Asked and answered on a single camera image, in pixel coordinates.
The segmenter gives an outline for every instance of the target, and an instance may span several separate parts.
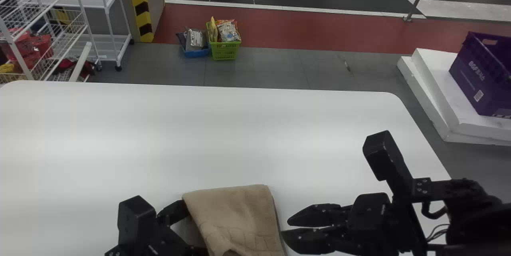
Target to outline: beige towel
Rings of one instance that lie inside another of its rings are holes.
[[[183,199],[210,256],[284,256],[267,186],[200,190]]]

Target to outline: yellow black striped pillar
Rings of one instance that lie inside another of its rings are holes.
[[[151,25],[151,14],[149,14],[148,0],[131,0],[135,9],[135,22],[140,33],[141,42],[152,42],[154,38]]]

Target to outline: red floor stripe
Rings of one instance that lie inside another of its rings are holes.
[[[211,16],[237,19],[246,47],[412,54],[418,47],[458,52],[469,31],[511,36],[511,25],[499,23],[167,4],[154,42],[177,44],[177,32],[206,28]]]

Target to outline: white floor line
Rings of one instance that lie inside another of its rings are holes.
[[[417,8],[425,16],[511,22],[511,5],[420,0]]]
[[[393,16],[393,17],[400,17],[400,18],[406,16],[406,14],[400,14],[400,13],[396,13],[396,12],[366,12],[363,10],[309,8],[309,7],[214,2],[214,1],[197,1],[197,0],[165,0],[165,3],[204,5],[204,6],[222,6],[222,7],[257,8],[257,9],[271,9],[271,10],[288,10],[288,11],[292,11],[292,12],[323,12],[326,14],[355,14],[355,15],[360,15],[360,16]],[[426,17],[423,16],[422,14],[414,14],[412,16],[412,18],[425,19]]]
[[[282,6],[280,6],[280,5],[262,5],[262,4],[250,4],[250,3],[231,3],[231,2],[199,1],[199,0],[165,0],[165,3],[282,10]]]

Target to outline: white table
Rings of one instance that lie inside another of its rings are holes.
[[[383,130],[414,177],[449,179],[388,93],[17,81],[0,103],[0,255],[101,256],[120,201],[256,183],[287,229],[313,203],[391,195],[362,153]]]

